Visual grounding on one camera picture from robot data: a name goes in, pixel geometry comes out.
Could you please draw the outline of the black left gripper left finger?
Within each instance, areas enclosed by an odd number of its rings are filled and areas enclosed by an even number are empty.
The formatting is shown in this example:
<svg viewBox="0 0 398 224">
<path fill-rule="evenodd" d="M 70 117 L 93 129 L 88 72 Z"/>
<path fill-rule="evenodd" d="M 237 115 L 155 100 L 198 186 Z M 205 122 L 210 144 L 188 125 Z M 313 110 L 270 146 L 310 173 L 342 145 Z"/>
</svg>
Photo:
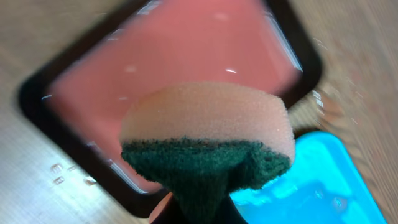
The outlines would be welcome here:
<svg viewBox="0 0 398 224">
<path fill-rule="evenodd" d="M 187 219 L 181 211 L 173 193 L 168 193 L 149 215 L 149 224 L 186 224 Z"/>
</svg>

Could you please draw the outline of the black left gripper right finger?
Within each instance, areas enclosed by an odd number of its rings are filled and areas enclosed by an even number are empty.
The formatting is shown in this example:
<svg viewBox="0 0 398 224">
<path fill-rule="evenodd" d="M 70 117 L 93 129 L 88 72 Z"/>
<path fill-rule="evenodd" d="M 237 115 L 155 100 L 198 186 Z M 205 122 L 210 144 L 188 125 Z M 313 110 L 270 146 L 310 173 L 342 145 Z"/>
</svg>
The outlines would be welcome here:
<svg viewBox="0 0 398 224">
<path fill-rule="evenodd" d="M 240 215 L 230 196 L 220 203 L 217 211 L 217 224 L 248 224 Z"/>
</svg>

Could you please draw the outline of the dark green sponge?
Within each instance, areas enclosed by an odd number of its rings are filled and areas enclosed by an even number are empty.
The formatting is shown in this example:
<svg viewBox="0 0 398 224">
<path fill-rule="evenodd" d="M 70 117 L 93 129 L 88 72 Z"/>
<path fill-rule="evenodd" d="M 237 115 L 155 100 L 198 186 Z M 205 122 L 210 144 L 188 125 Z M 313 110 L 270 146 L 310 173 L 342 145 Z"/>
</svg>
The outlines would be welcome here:
<svg viewBox="0 0 398 224">
<path fill-rule="evenodd" d="M 286 173 L 295 140 L 283 101 L 230 83 L 185 83 L 145 96 L 122 121 L 121 157 L 171 191 L 189 223 L 211 223 L 237 190 Z"/>
</svg>

